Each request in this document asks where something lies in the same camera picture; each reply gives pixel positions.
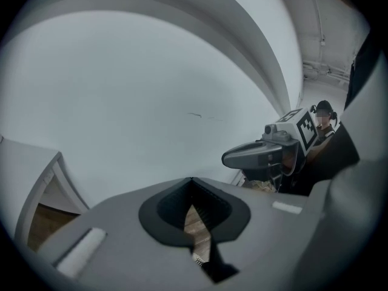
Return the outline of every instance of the wooden floor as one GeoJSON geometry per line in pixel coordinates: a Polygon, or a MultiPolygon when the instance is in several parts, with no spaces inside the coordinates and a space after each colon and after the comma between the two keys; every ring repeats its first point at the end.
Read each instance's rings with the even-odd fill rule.
{"type": "Polygon", "coordinates": [[[184,231],[194,237],[194,253],[205,262],[209,261],[210,233],[202,222],[194,206],[187,212],[184,231]]]}
{"type": "Polygon", "coordinates": [[[38,251],[40,245],[51,234],[54,234],[77,216],[74,213],[63,212],[39,204],[32,219],[27,245],[33,251],[38,251]]]}

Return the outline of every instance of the wall scratch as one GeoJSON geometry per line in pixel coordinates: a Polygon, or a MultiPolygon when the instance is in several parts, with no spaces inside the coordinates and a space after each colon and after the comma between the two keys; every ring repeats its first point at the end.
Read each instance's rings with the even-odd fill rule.
{"type": "Polygon", "coordinates": [[[202,118],[202,115],[200,115],[200,114],[196,114],[196,113],[192,113],[192,112],[189,112],[188,114],[199,116],[200,118],[202,118]]]}

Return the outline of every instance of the white wall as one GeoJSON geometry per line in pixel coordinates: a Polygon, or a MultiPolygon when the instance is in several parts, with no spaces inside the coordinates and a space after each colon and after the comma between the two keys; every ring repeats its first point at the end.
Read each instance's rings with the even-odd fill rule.
{"type": "Polygon", "coordinates": [[[293,21],[283,0],[236,0],[267,38],[286,82],[290,107],[298,103],[303,85],[302,56],[293,21]]]}
{"type": "Polygon", "coordinates": [[[310,64],[323,62],[350,73],[353,59],[369,32],[361,13],[341,0],[284,2],[295,24],[303,60],[310,64]],[[323,46],[321,33],[325,39],[323,46]]]}
{"type": "Polygon", "coordinates": [[[131,13],[41,22],[6,45],[0,68],[0,133],[60,150],[90,206],[179,177],[230,182],[221,155],[278,117],[214,47],[131,13]]]}
{"type": "Polygon", "coordinates": [[[304,81],[303,85],[303,98],[300,106],[310,108],[312,105],[317,105],[322,100],[327,100],[332,105],[334,111],[338,114],[338,122],[340,122],[340,116],[344,111],[347,92],[336,87],[331,87],[325,84],[317,82],[304,81]]]}

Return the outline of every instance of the ceiling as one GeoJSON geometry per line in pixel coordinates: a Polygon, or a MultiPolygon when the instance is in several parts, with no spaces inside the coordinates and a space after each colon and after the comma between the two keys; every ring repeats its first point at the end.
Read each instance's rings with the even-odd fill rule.
{"type": "Polygon", "coordinates": [[[340,0],[283,0],[293,19],[304,78],[347,90],[353,60],[369,26],[340,0]]]}

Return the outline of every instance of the person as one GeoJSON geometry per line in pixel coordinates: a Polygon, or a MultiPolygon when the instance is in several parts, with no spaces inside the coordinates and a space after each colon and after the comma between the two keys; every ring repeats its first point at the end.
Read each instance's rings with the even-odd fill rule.
{"type": "Polygon", "coordinates": [[[318,121],[318,126],[316,127],[318,131],[318,140],[316,141],[315,146],[318,146],[335,134],[335,130],[330,124],[330,120],[335,119],[335,125],[337,125],[338,118],[337,113],[333,111],[330,102],[327,100],[322,100],[318,103],[315,109],[315,116],[318,121]]]}
{"type": "MultiPolygon", "coordinates": [[[[342,1],[349,7],[353,6],[351,0],[342,1]]],[[[352,66],[345,109],[356,98],[372,73],[381,51],[382,39],[383,35],[376,34],[372,28],[361,46],[352,66]]],[[[358,152],[346,128],[340,123],[335,134],[309,152],[306,164],[289,193],[308,196],[317,182],[333,179],[342,169],[359,160],[358,152]]]]}

